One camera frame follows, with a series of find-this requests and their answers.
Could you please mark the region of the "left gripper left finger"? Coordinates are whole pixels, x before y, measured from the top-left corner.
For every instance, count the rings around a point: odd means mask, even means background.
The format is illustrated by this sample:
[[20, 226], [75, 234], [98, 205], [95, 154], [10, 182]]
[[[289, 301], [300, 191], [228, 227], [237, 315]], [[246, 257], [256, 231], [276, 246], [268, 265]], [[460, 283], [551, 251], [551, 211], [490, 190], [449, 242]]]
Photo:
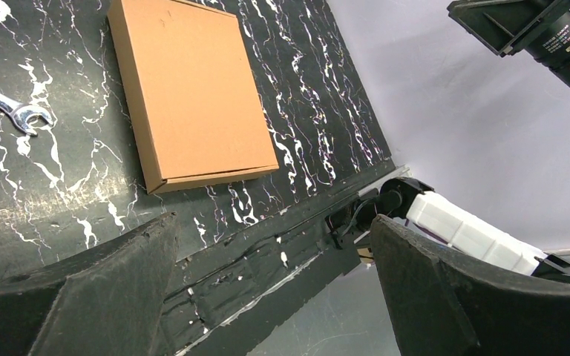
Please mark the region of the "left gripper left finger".
[[163, 214], [0, 282], [0, 355], [152, 355], [180, 227]]

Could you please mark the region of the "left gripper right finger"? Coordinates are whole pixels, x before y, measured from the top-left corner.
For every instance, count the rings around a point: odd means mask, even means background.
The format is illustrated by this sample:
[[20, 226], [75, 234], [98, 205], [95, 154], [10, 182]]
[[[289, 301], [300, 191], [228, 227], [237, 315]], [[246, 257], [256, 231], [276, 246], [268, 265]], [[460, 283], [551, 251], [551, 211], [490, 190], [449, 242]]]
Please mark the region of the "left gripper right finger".
[[403, 355], [570, 355], [570, 284], [493, 266], [383, 215], [370, 241]]

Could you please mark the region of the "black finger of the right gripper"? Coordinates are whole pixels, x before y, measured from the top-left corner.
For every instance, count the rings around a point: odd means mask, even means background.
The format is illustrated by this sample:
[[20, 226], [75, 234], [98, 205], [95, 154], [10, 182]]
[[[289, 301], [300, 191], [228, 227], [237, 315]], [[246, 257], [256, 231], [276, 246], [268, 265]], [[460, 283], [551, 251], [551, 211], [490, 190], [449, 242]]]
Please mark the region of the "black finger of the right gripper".
[[524, 50], [561, 16], [570, 1], [452, 1], [448, 15], [497, 56]]

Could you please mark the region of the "brown cardboard box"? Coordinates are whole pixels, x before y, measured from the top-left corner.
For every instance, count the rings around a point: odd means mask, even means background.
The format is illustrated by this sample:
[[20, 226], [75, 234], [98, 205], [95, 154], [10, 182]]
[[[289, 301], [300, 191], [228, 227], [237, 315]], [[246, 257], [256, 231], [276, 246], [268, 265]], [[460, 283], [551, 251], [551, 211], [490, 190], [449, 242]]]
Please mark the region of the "brown cardboard box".
[[279, 167], [238, 18], [190, 1], [113, 1], [122, 86], [149, 194]]

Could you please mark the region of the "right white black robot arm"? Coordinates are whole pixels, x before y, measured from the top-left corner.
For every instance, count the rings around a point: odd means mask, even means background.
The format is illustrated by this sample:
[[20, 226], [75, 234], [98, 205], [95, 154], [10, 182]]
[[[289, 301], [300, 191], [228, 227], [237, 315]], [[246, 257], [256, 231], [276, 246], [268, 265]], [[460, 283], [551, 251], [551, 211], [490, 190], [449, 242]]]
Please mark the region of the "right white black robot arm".
[[[452, 1], [448, 15], [497, 56], [528, 52], [570, 88], [570, 1]], [[516, 273], [570, 284], [570, 261], [524, 243], [454, 205], [414, 178], [384, 182], [325, 221], [335, 244], [370, 228], [378, 215], [400, 218], [440, 243]]]

